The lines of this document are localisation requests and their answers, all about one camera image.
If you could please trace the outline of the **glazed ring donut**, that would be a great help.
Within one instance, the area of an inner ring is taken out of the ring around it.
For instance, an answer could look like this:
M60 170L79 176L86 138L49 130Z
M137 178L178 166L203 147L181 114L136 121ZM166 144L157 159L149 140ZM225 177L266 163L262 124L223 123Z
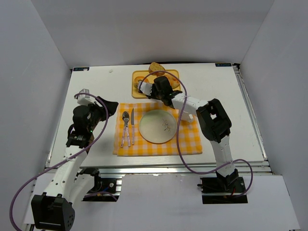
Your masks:
M135 77L134 80L133 80L133 86L134 86L135 88L138 88L139 83L140 83L143 79L144 79L143 76L137 76L137 77Z

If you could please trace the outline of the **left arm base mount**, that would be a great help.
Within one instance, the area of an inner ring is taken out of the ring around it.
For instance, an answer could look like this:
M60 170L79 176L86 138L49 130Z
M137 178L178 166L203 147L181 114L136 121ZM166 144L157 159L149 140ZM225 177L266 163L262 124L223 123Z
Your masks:
M118 192L116 191L116 178L102 177L100 175L98 168L83 168L77 175L76 179L79 176L90 175L94 177L93 182L94 186L86 193L92 194L89 197L84 196L83 201L86 202L116 202L119 198Z

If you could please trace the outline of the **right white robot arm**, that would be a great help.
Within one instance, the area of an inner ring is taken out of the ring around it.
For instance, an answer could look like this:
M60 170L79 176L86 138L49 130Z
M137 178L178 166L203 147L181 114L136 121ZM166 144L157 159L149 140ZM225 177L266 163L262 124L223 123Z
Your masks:
M160 76L154 83L139 82L138 91L149 99L160 100L165 106L178 109L179 119L190 121L196 116L202 134L213 148L218 181L224 190L228 190L238 179L230 150L231 120L218 99L199 100L188 96L187 92L173 90L166 76Z

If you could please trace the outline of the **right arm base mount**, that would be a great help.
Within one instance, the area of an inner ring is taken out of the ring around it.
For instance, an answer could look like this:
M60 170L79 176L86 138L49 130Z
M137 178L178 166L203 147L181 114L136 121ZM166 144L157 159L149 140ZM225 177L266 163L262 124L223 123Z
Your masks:
M203 204L247 204L248 199L245 194L245 183L242 177L239 177L228 189L224 189L219 184L218 178L200 178L201 183L197 186L201 189Z

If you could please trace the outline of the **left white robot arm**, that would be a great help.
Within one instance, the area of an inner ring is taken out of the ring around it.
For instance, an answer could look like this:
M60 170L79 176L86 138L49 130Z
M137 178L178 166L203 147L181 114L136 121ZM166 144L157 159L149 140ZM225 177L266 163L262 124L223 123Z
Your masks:
M73 123L67 131L67 142L62 163L40 195L34 195L31 209L35 227L50 231L69 231L75 220L75 207L96 183L98 170L80 170L91 145L97 140L93 131L99 122L106 122L117 110L118 103L88 93L77 96Z

